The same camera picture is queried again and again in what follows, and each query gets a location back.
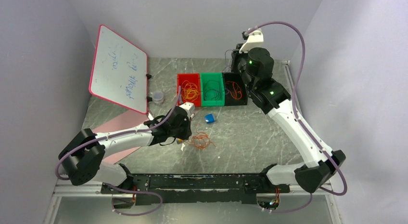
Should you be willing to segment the black plastic bin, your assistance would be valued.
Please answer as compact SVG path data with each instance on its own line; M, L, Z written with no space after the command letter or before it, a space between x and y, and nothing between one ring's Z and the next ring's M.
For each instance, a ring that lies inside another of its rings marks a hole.
M224 106L247 105L248 96L245 84L238 73L222 73L225 91Z

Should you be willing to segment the green plastic bin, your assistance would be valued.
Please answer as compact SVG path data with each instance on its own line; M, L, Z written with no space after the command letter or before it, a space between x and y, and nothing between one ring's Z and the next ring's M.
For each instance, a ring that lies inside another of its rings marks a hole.
M222 73L200 73L202 107L224 106L225 91Z

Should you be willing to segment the red plastic bin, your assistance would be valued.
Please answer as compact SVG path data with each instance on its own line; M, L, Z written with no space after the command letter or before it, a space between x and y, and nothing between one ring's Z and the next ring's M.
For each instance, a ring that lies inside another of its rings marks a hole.
M201 79L199 73L177 74L177 92L181 87L181 96L178 105L191 102L196 107L202 106Z

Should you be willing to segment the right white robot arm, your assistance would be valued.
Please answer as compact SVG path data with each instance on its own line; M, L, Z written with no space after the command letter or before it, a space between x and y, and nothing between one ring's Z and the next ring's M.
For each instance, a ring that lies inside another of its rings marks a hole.
M293 106L289 92L272 78L274 60L268 50L235 49L231 57L231 70L242 78L248 97L283 129L302 157L299 164L268 167L259 180L261 189L272 192L278 185L294 184L306 192L316 192L343 164L344 152L334 151L318 137Z

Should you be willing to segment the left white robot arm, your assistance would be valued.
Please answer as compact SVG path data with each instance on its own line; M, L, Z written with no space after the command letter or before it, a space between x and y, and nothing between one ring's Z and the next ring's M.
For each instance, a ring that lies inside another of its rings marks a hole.
M66 173L65 180L72 185L97 181L114 185L121 193L133 187L130 171L123 165L104 161L105 158L134 147L165 146L176 139L191 136L193 103L173 107L165 116L158 116L136 127L115 132L94 133L81 130L58 156L58 167Z

